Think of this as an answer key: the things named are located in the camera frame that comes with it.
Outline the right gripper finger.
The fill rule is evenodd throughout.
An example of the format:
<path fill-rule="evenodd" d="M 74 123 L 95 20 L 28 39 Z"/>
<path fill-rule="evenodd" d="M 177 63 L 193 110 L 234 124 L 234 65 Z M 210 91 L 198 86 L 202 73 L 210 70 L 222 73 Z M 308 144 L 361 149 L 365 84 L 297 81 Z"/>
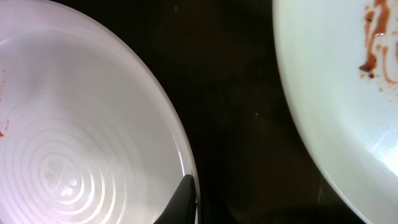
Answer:
<path fill-rule="evenodd" d="M 194 178 L 187 174 L 154 224 L 194 224 L 196 198 Z"/>

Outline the white plate top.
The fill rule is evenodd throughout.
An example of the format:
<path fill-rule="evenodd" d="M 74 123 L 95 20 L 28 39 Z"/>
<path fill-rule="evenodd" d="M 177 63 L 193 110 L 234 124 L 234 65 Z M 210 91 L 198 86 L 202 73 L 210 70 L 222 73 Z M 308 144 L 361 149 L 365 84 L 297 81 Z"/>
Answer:
<path fill-rule="evenodd" d="M 189 141 L 159 82 L 117 36 L 52 1 L 1 2 L 1 222 L 154 223 Z"/>

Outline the pale blue plate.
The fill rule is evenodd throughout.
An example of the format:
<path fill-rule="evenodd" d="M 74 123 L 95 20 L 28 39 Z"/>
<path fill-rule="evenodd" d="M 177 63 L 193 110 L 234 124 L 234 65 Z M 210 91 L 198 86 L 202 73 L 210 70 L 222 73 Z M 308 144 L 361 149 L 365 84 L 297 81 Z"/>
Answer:
<path fill-rule="evenodd" d="M 366 223 L 397 222 L 397 2 L 278 0 L 275 50 L 312 159 Z"/>

